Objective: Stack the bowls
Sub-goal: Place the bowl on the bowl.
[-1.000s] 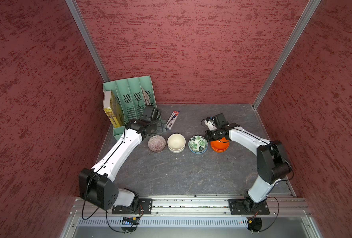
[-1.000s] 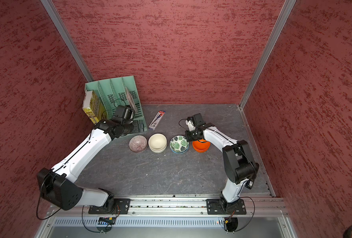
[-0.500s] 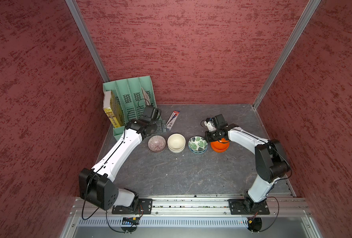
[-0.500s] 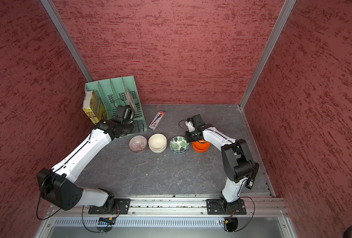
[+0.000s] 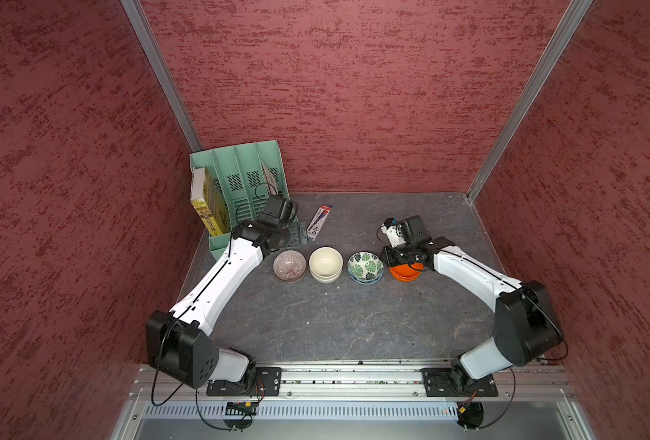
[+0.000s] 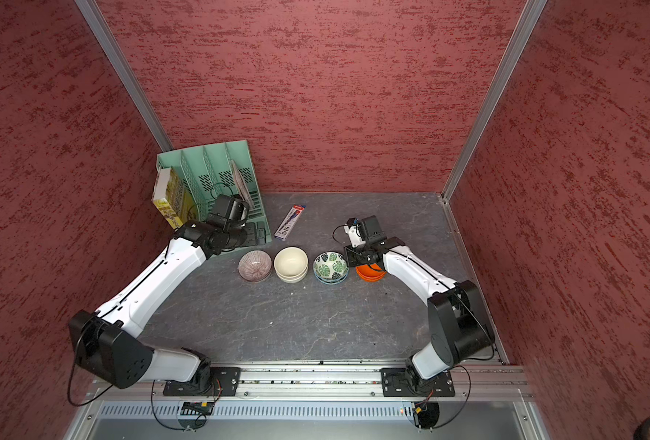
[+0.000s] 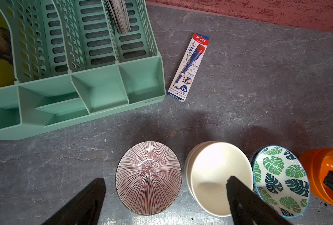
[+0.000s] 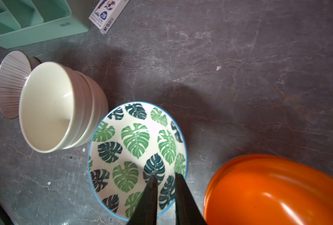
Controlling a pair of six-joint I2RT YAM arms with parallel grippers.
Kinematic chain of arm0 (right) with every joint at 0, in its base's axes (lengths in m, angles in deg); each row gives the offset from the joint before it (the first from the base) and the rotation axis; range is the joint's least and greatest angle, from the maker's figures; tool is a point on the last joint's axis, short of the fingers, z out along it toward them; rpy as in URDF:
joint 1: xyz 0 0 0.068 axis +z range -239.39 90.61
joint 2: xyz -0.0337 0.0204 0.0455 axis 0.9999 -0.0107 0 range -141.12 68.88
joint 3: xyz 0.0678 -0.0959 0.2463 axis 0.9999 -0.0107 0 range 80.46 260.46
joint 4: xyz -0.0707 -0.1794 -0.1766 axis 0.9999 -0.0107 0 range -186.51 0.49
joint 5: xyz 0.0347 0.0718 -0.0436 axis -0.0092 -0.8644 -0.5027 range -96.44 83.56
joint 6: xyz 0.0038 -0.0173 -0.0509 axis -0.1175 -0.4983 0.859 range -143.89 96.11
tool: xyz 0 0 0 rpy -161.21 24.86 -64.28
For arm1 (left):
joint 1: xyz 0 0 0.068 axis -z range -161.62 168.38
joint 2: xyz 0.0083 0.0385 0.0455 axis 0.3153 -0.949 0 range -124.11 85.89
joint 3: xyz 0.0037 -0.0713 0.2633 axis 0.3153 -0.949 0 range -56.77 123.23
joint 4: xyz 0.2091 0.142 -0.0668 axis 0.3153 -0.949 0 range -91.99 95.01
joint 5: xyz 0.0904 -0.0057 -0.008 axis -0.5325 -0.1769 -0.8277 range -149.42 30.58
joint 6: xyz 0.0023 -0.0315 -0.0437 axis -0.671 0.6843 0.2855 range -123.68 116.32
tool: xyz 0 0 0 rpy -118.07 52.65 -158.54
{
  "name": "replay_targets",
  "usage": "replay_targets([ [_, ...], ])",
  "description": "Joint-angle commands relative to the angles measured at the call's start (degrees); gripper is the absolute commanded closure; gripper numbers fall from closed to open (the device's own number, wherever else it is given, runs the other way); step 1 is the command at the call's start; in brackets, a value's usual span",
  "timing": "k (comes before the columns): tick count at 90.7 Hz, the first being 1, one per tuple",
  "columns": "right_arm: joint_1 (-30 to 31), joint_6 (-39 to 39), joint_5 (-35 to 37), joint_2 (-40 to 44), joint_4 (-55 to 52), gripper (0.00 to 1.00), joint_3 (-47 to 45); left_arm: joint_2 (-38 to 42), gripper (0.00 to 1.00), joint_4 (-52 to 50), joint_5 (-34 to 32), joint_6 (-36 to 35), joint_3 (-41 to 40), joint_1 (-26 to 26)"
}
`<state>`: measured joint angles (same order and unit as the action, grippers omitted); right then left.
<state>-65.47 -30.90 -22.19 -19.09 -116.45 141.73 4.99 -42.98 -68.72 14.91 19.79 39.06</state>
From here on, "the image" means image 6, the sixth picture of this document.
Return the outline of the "orange bowl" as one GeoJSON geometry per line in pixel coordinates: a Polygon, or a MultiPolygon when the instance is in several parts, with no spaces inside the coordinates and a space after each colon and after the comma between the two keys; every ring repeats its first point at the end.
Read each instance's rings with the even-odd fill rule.
{"type": "Polygon", "coordinates": [[[365,276],[365,275],[363,275],[363,274],[361,274],[359,272],[357,273],[357,275],[359,276],[360,279],[362,279],[365,282],[379,282],[385,277],[385,274],[380,275],[380,276],[369,277],[369,276],[365,276]]]}
{"type": "Polygon", "coordinates": [[[374,266],[371,266],[371,265],[358,266],[358,267],[355,268],[355,270],[356,270],[356,273],[359,272],[359,273],[361,273],[361,274],[363,274],[365,276],[369,276],[369,277],[380,276],[380,275],[385,274],[385,271],[380,269],[376,264],[374,264],[374,266]]]}

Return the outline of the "purple striped bowl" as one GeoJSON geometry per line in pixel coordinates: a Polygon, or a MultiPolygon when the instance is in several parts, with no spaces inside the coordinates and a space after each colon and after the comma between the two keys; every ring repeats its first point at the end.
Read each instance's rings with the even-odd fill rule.
{"type": "Polygon", "coordinates": [[[259,283],[266,280],[273,269],[272,258],[262,250],[246,253],[238,263],[240,277],[250,283],[259,283]]]}

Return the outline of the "green leaf bowl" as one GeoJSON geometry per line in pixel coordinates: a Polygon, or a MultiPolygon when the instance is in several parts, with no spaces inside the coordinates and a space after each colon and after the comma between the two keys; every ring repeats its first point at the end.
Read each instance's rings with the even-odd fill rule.
{"type": "Polygon", "coordinates": [[[325,278],[321,278],[320,276],[316,276],[315,278],[318,282],[321,282],[326,285],[337,285],[347,280],[348,277],[345,275],[344,277],[341,277],[339,279],[325,279],[325,278]]]}
{"type": "Polygon", "coordinates": [[[313,262],[315,276],[325,279],[339,279],[348,276],[349,268],[344,256],[339,252],[323,252],[313,262]]]}

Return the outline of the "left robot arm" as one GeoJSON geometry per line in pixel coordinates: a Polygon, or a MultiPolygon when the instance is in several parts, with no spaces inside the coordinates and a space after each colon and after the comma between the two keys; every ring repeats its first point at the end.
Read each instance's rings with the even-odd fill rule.
{"type": "Polygon", "coordinates": [[[210,258],[245,247],[250,205],[220,195],[205,221],[177,229],[167,247],[123,291],[69,323],[74,365],[117,389],[139,381],[172,381],[193,395],[207,392],[210,362],[195,350],[151,348],[139,341],[150,318],[210,258]]]}

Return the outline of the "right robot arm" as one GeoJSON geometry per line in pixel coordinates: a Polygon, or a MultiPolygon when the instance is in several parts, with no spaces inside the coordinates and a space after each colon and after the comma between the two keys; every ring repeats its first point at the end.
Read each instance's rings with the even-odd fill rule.
{"type": "Polygon", "coordinates": [[[374,216],[350,218],[343,230],[350,240],[344,247],[350,268],[378,267],[403,282],[427,306],[431,341],[409,360],[414,378],[431,380],[495,346],[488,322],[473,309],[472,296],[478,292],[473,282],[442,275],[402,240],[389,238],[374,216]]]}

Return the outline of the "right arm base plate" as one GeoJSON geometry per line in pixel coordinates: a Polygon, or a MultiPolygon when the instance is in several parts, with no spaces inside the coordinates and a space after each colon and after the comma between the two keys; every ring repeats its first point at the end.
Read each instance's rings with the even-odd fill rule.
{"type": "Polygon", "coordinates": [[[454,397],[451,374],[440,373],[431,379],[422,379],[413,367],[382,368],[381,384],[385,397],[428,398],[454,397]]]}

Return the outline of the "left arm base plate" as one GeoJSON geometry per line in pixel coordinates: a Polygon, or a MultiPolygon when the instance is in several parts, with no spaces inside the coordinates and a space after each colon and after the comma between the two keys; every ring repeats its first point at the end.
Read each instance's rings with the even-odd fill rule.
{"type": "Polygon", "coordinates": [[[240,382],[241,372],[242,370],[236,367],[203,368],[190,381],[167,381],[163,395],[169,397],[233,397],[240,382]]]}

